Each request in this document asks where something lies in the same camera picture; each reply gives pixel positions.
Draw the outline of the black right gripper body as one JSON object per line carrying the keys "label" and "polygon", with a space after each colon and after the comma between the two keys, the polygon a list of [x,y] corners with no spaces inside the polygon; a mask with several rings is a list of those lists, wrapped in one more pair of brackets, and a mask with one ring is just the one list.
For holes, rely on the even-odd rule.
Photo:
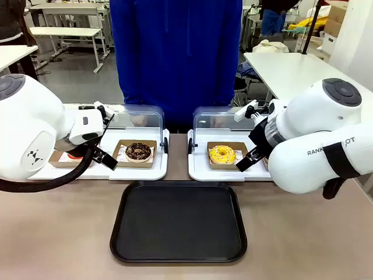
{"label": "black right gripper body", "polygon": [[249,139],[254,143],[257,152],[271,152],[273,150],[265,135],[267,123],[268,118],[265,117],[248,135]]}

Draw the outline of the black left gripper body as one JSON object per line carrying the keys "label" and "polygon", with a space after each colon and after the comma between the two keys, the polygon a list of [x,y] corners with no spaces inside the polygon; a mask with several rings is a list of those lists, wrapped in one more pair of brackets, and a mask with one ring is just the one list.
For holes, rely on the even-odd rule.
{"label": "black left gripper body", "polygon": [[90,150],[89,158],[94,159],[101,136],[96,132],[78,135],[75,140],[79,143],[73,143],[67,136],[57,140],[54,146],[56,151],[66,152],[76,158],[85,158]]}

